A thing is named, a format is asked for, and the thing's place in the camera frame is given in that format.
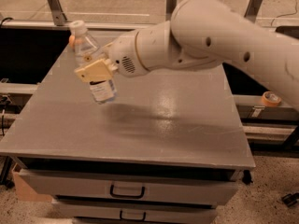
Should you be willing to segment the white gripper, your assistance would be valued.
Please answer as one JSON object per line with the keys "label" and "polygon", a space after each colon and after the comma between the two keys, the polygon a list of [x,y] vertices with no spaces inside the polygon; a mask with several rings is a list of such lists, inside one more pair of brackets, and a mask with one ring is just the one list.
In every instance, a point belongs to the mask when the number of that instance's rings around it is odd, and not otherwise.
{"label": "white gripper", "polygon": [[110,80],[117,70],[126,77],[146,75],[148,70],[142,65],[137,54],[137,35],[138,30],[120,35],[101,48],[103,53],[108,54],[109,59],[98,59],[93,63],[84,64],[74,73],[85,83]]}

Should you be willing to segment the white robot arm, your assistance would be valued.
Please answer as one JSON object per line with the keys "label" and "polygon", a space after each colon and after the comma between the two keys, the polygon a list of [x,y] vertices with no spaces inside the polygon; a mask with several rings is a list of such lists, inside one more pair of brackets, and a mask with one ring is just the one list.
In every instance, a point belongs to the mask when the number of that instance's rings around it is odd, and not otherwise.
{"label": "white robot arm", "polygon": [[137,77],[228,63],[299,110],[298,40],[269,32],[218,0],[183,0],[169,21],[120,35],[83,61],[75,74],[87,83],[115,73]]}

